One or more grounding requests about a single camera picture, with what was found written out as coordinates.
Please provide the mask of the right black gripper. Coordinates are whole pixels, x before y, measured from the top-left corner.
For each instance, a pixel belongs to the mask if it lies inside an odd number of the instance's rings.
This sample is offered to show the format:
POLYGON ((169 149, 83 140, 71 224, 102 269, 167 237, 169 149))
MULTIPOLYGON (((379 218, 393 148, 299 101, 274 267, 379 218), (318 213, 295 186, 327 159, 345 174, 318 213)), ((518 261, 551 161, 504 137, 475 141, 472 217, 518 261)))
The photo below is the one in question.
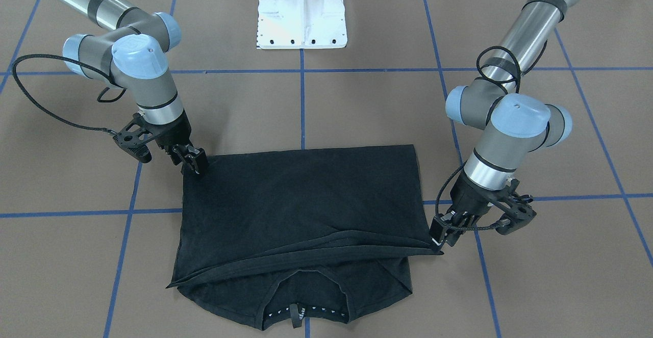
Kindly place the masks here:
POLYGON ((198 176, 208 170, 208 158, 203 148, 195 148, 191 142, 192 128, 187 113, 182 113, 168 124, 152 124, 156 144, 166 153, 172 152, 172 163, 185 164, 198 176))

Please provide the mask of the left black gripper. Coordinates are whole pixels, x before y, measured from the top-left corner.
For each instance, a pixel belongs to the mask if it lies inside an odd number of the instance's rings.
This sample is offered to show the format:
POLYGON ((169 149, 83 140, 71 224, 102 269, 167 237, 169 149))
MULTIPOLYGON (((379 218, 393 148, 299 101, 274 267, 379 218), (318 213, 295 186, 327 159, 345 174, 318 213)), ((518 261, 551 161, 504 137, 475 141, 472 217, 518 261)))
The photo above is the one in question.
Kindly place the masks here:
POLYGON ((478 220, 487 214, 493 203, 492 199, 499 199, 505 190, 488 190, 478 186, 466 173, 457 178, 450 196, 452 205, 448 208, 449 214, 436 214, 431 223, 430 236, 432 248, 441 250, 445 244, 453 247, 464 230, 453 227, 476 226, 478 220))

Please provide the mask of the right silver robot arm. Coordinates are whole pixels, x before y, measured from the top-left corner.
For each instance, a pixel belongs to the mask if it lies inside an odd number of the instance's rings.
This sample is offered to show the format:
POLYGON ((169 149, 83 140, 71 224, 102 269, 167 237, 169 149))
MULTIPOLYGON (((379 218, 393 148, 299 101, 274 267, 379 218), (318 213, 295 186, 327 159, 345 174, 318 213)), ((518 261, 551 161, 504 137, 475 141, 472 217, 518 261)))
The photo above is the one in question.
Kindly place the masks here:
POLYGON ((150 162, 148 143, 196 175, 208 169, 205 150, 190 140, 191 125, 169 69, 166 53, 181 41, 181 29, 168 13, 149 14, 127 0, 59 0, 106 30, 102 36, 70 36, 59 61, 70 71, 130 91, 138 110, 120 131, 101 127, 117 147, 150 162))

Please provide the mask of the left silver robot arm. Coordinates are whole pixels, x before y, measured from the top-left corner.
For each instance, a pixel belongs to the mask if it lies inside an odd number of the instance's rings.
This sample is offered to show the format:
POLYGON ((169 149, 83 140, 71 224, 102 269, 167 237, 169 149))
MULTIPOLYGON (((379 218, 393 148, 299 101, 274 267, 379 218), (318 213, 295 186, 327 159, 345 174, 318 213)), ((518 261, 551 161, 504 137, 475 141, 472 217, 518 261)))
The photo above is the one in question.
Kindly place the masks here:
POLYGON ((481 230, 480 218, 493 207, 501 217, 487 226, 508 235, 535 217, 532 198, 519 195, 515 172, 527 153, 564 141, 573 127, 569 112, 521 92, 522 79, 539 61, 548 37, 580 0, 527 0, 499 45, 476 59, 478 76, 450 91, 448 118, 482 130, 467 161, 448 178, 452 204, 436 213, 430 234, 432 248, 442 254, 467 231, 481 230))

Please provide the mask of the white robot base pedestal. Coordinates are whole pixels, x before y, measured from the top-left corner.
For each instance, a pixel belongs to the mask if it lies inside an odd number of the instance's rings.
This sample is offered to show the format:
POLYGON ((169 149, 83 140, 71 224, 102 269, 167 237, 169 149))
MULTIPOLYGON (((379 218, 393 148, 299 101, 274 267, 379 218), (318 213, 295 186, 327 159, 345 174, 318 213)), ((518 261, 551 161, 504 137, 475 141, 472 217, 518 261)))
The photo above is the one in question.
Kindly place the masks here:
POLYGON ((259 0, 257 48, 345 48, 344 0, 259 0))

